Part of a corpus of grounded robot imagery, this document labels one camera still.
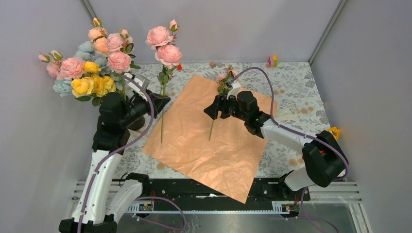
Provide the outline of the orange wrapping paper sheet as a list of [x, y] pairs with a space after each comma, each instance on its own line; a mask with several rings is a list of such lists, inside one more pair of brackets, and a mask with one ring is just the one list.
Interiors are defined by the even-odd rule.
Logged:
[[245, 203], [259, 163], [274, 155], [277, 143], [252, 135], [240, 119], [212, 120], [204, 109], [217, 95], [217, 83], [193, 75], [172, 97], [142, 151], [236, 201]]

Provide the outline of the yellow rose stem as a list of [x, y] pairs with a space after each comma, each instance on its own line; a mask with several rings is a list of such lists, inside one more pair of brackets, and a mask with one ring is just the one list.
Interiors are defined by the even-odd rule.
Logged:
[[101, 68], [97, 63], [85, 62], [83, 71], [87, 76], [73, 79], [71, 82], [72, 94], [76, 98], [83, 96], [103, 97], [117, 90], [114, 78], [99, 74]]

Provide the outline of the blue rose stem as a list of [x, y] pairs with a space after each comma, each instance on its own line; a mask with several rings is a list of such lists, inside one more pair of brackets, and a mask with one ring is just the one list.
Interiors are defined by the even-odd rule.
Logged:
[[75, 56], [79, 56], [81, 57], [83, 60], [92, 60], [90, 58], [90, 55], [93, 55], [95, 62], [99, 63], [101, 66], [103, 66], [103, 70], [101, 72], [101, 75], [108, 75], [111, 76], [111, 70], [107, 65], [107, 58], [105, 56], [103, 56], [102, 54], [97, 54], [94, 46], [92, 45], [92, 43], [90, 41], [86, 41], [84, 43], [82, 43], [79, 47], [78, 50], [76, 51]]

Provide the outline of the peach rose stem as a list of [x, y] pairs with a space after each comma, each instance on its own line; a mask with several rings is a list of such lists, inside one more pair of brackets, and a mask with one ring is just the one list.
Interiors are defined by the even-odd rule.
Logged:
[[88, 32], [88, 38], [98, 53], [107, 56], [109, 54], [109, 49], [107, 46], [107, 31], [102, 26], [102, 22], [99, 18], [93, 18], [91, 23], [93, 28]]

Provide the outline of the large pink rose stem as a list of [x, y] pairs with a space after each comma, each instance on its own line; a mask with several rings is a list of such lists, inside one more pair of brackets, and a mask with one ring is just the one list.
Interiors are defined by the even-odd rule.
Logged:
[[80, 78], [84, 72], [85, 61], [70, 57], [63, 60], [63, 56], [56, 50], [49, 53], [52, 60], [46, 66], [50, 76], [57, 80], [73, 80]]

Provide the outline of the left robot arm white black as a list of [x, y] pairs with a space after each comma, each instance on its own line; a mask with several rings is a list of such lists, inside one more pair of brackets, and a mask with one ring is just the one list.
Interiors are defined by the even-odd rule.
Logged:
[[61, 233], [115, 233], [122, 215], [138, 198], [149, 197], [151, 187], [147, 175], [138, 175], [124, 182], [110, 203], [109, 188], [122, 159], [130, 136], [128, 127], [144, 115], [155, 116], [170, 102], [170, 97], [146, 90], [131, 99], [118, 92], [101, 98], [97, 131], [93, 137], [89, 174], [80, 200], [68, 219], [61, 220]]

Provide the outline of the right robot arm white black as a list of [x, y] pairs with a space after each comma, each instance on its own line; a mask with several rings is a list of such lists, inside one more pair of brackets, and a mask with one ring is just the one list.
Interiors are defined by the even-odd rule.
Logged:
[[327, 187], [339, 179], [343, 171], [348, 170], [348, 160], [333, 134], [322, 131], [309, 135], [275, 122], [272, 115], [259, 109], [251, 91], [241, 91], [237, 96], [217, 95], [213, 103], [204, 109], [204, 113], [212, 119], [240, 119], [250, 134], [276, 141], [302, 154], [304, 167], [280, 179], [282, 184], [278, 192], [285, 200], [291, 200], [305, 187]]

